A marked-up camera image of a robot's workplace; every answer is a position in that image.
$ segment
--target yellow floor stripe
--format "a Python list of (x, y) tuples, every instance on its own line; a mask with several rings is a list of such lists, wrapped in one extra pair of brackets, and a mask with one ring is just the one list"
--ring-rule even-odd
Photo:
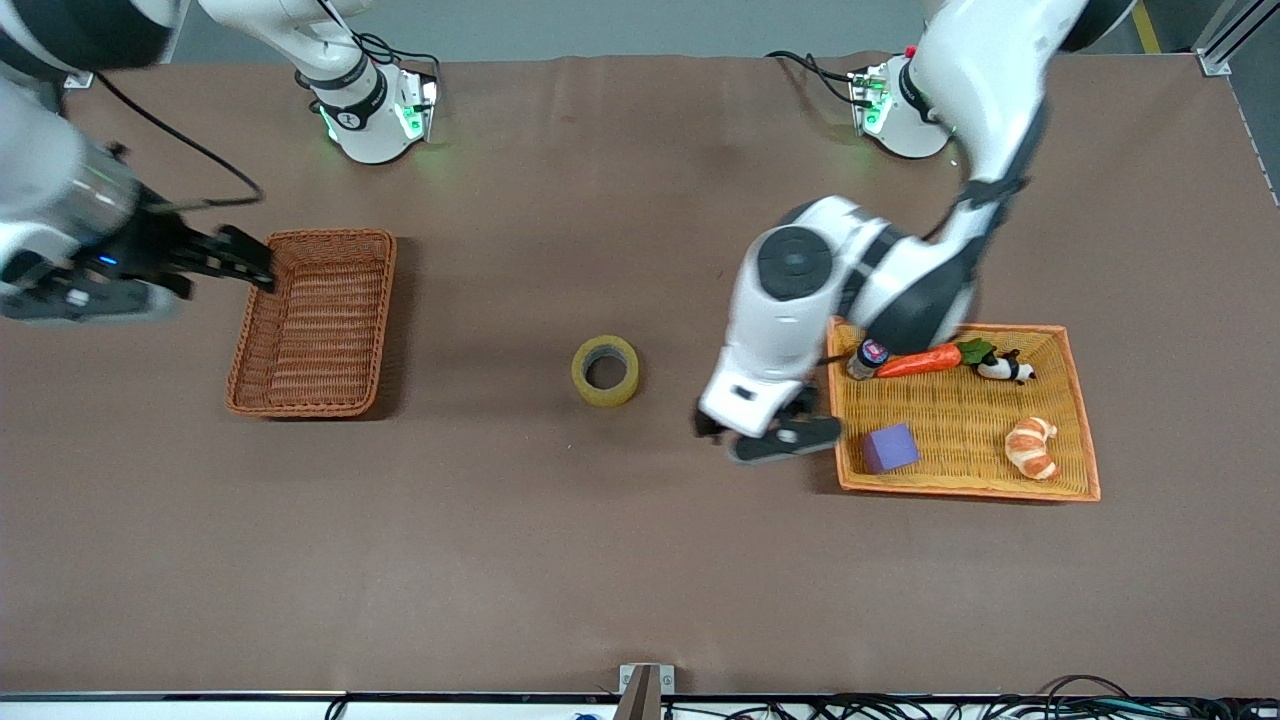
[(1133, 24), (1138, 28), (1138, 40), (1142, 41), (1142, 51), (1148, 55), (1160, 55), (1160, 41), (1156, 40), (1156, 28), (1151, 24), (1151, 15), (1147, 14), (1147, 3), (1138, 0), (1133, 6)]

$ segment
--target black cable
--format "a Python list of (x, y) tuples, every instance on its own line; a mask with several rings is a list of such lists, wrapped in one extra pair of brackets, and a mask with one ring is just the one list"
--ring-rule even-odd
[(703, 710), (700, 707), (680, 707), (680, 706), (672, 705), (672, 703), (667, 705), (667, 710), (669, 712), (692, 712), (695, 715), (709, 715), (712, 717), (723, 717), (726, 720), (741, 720), (742, 717), (745, 717), (746, 715), (750, 715), (751, 712), (773, 712), (774, 711), (773, 708), (776, 706), (777, 706), (777, 703), (769, 703), (769, 705), (760, 706), (760, 707), (746, 707), (746, 708), (737, 710), (737, 711), (727, 714), (727, 715), (724, 712), (718, 712), (716, 710)]
[(872, 106), (872, 104), (868, 102), (867, 100), (854, 100), (852, 97), (849, 97), (847, 95), (845, 95), (844, 92), (841, 92), (840, 90), (837, 90), (836, 86), (831, 85), (831, 81), (833, 81), (833, 79), (841, 81), (841, 82), (849, 82), (849, 76), (847, 74), (842, 76), (840, 73), (835, 73), (835, 72), (831, 72), (831, 70), (823, 68), (822, 65), (818, 64), (818, 59), (813, 56), (813, 53), (809, 53), (804, 58), (801, 58), (800, 55), (796, 55), (795, 53), (791, 53), (790, 50), (774, 50), (773, 53), (769, 53), (768, 55), (765, 55), (765, 58), (780, 58), (780, 59), (783, 59), (783, 60), (791, 60), (794, 63), (797, 63), (801, 68), (804, 68), (804, 69), (809, 70), (810, 73), (818, 76), (818, 79), (822, 81), (822, 85), (827, 86), (827, 90), (829, 90), (832, 95), (835, 95), (836, 97), (840, 97), (842, 101), (847, 102), (849, 105), (855, 105), (858, 108), (870, 108)]
[(819, 716), (822, 717), (822, 720), (844, 720), (845, 717), (849, 716), (849, 711), (846, 710), (845, 712), (841, 714), (840, 717), (836, 717), (835, 715), (831, 714), (828, 703), (818, 705), (815, 702), (810, 702), (809, 707), (812, 707), (814, 712), (813, 715), (809, 716), (810, 720), (817, 720), (817, 717)]
[[(844, 708), (838, 720), (863, 715), (870, 720), (934, 720), (933, 714), (906, 696), (881, 696), (865, 693), (838, 693), (827, 698), (827, 705)], [(913, 717), (900, 706), (916, 710), (922, 717)]]
[(987, 710), (983, 711), (982, 717), (979, 720), (995, 720), (996, 717), (1000, 717), (1001, 715), (1009, 712), (1010, 710), (1018, 707), (1019, 705), (1025, 705), (1027, 703), (1025, 701), (1027, 698), (1024, 698), (1020, 694), (998, 696), (996, 700), (991, 701), (991, 705), (987, 706)]
[(942, 215), (942, 219), (938, 220), (938, 224), (936, 224), (932, 228), (929, 228), (929, 232), (922, 234), (920, 240), (923, 240), (924, 242), (929, 242), (931, 240), (933, 240), (934, 236), (938, 234), (938, 232), (942, 231), (942, 228), (947, 227), (947, 220), (950, 220), (951, 215), (955, 214), (956, 205), (959, 205), (959, 204), (960, 204), (959, 201), (952, 202), (951, 206), (947, 208), (946, 214)]
[(189, 204), (188, 202), (170, 204), (172, 209), (197, 210), (197, 209), (201, 209), (201, 208), (234, 208), (234, 206), (238, 206), (238, 205), (253, 205), (256, 202), (261, 202), (262, 201), (262, 197), (265, 197), (265, 193), (262, 192), (262, 186), (260, 186), (256, 182), (253, 182), (253, 178), (251, 178), (247, 174), (242, 173), (236, 165), (232, 165), (227, 160), (223, 160), (212, 150), (209, 150), (204, 145), (196, 142), (195, 140), (191, 140), (186, 135), (183, 135), (183, 133), (178, 132), (177, 129), (174, 129), (169, 123), (166, 123), (166, 122), (161, 120), (160, 118), (157, 118), (157, 117), (152, 115), (151, 113), (148, 113), (143, 106), (138, 105), (128, 95), (125, 95), (124, 92), (122, 92), (119, 87), (115, 87), (115, 83), (111, 82), (106, 76), (104, 76), (104, 74), (100, 73), (97, 76), (97, 79), (99, 79), (99, 82), (102, 83), (102, 87), (105, 87), (120, 102), (124, 102), (124, 105), (128, 106), (131, 110), (133, 110), (134, 113), (142, 115), (147, 122), (150, 122), (151, 124), (156, 126), (157, 128), (165, 131), (166, 133), (169, 133), (170, 136), (173, 136), (175, 140), (178, 140), (179, 142), (182, 142), (187, 147), (191, 147), (196, 152), (200, 152), (205, 158), (209, 158), (214, 163), (218, 163), (224, 170), (227, 170), (230, 174), (236, 176), (241, 182), (243, 182), (244, 184), (247, 184), (250, 187), (250, 190), (253, 191), (253, 195), (248, 195), (248, 196), (244, 196), (244, 197), (218, 197), (218, 199), (202, 197), (202, 199), (192, 201)]
[(1064, 688), (1079, 682), (1093, 683), (1121, 697), (1129, 697), (1128, 691), (1106, 678), (1100, 678), (1098, 675), (1064, 675), (1053, 683), (1053, 685), (1048, 689), (1048, 694), (1044, 696), (1044, 717), (1048, 717), (1050, 711), (1052, 711), (1053, 720), (1064, 720), (1061, 715), (1061, 706), (1056, 705), (1053, 700), (1057, 697), (1057, 693), (1062, 692)]
[(1238, 714), (1221, 700), (1204, 697), (1175, 697), (1164, 698), (1156, 702), (1158, 707), (1176, 707), (1185, 710), (1190, 717), (1202, 720), (1234, 720)]
[(782, 703), (778, 703), (778, 702), (771, 702), (769, 703), (769, 711), (773, 712), (774, 715), (777, 715), (778, 717), (781, 717), (782, 720), (800, 720), (795, 715), (791, 715), (791, 712), (788, 712), (786, 708), (783, 708)]
[(1244, 705), (1243, 707), (1240, 707), (1240, 711), (1236, 715), (1236, 717), (1239, 717), (1239, 720), (1262, 720), (1262, 714), (1260, 712), (1260, 710), (1267, 706), (1275, 708), (1276, 711), (1275, 717), (1280, 717), (1280, 700), (1274, 697), (1265, 700), (1256, 700), (1253, 702)]
[(1156, 717), (1158, 720), (1183, 720), (1185, 716), (1176, 712), (1167, 712), (1158, 707), (1149, 707), (1124, 697), (1088, 697), (1076, 701), (1068, 701), (1071, 707), (1084, 706), (1089, 708), (1110, 708), (1111, 712), (1126, 712), (1129, 715), (1142, 715), (1143, 717)]
[(347, 714), (347, 696), (339, 697), (329, 703), (324, 711), (324, 720), (340, 720)]
[[(316, 4), (320, 5), (320, 8), (325, 12), (326, 15), (329, 15), (329, 19), (332, 19), (333, 22), (338, 23), (342, 27), (346, 27), (342, 18), (339, 18), (337, 13), (334, 13), (333, 9), (329, 6), (329, 3), (326, 3), (325, 0), (316, 0)], [(392, 44), (387, 42), (385, 40), (371, 32), (356, 32), (351, 28), (347, 28), (347, 31), (351, 33), (351, 40), (355, 41), (356, 47), (358, 47), (360, 51), (364, 53), (370, 60), (380, 65), (389, 65), (396, 60), (402, 60), (402, 59), (430, 60), (433, 79), (436, 81), (440, 79), (440, 59), (436, 58), (435, 55), (430, 53), (410, 53), (408, 50), (401, 50), (398, 47), (393, 47)]]

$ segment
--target tape roll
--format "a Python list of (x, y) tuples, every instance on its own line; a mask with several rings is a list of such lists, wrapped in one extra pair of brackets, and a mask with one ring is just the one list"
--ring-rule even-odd
[[(586, 379), (588, 368), (603, 357), (616, 357), (626, 366), (622, 382), (611, 388), (598, 388)], [(588, 405), (617, 407), (631, 400), (636, 388), (640, 387), (640, 357), (627, 341), (617, 336), (602, 334), (584, 342), (582, 347), (577, 348), (570, 374), (573, 377), (573, 387), (577, 388), (577, 393)]]

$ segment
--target orange wicker basket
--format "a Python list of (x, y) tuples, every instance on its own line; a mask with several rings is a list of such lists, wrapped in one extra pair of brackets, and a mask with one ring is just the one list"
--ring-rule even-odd
[(275, 292), (252, 288), (227, 409), (253, 418), (351, 418), (378, 396), (396, 238), (379, 229), (266, 240)]
[[(854, 380), (842, 363), (827, 369), (832, 414), (844, 423), (836, 446), (840, 486), (851, 491), (951, 495), (1052, 502), (1096, 502), (1102, 497), (1084, 397), (1059, 325), (964, 325), (957, 340), (980, 337), (1001, 351), (1019, 350), (1036, 368), (1025, 386), (988, 380), (968, 368), (891, 379)], [(837, 319), (827, 333), (828, 355), (850, 354), (861, 333)], [(1056, 478), (1032, 480), (1005, 457), (1005, 436), (1028, 416), (1057, 425), (1048, 451), (1061, 468)], [(870, 474), (861, 437), (906, 423), (920, 461)]]

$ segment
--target toy panda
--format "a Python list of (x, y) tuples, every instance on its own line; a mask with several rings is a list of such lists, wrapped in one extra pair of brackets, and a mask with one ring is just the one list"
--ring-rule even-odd
[(1018, 351), (1010, 350), (1002, 356), (997, 357), (996, 351), (991, 350), (983, 356), (982, 363), (974, 365), (978, 374), (993, 380), (1014, 380), (1018, 384), (1025, 384), (1027, 380), (1036, 379), (1036, 369), (1027, 363), (1018, 361)]

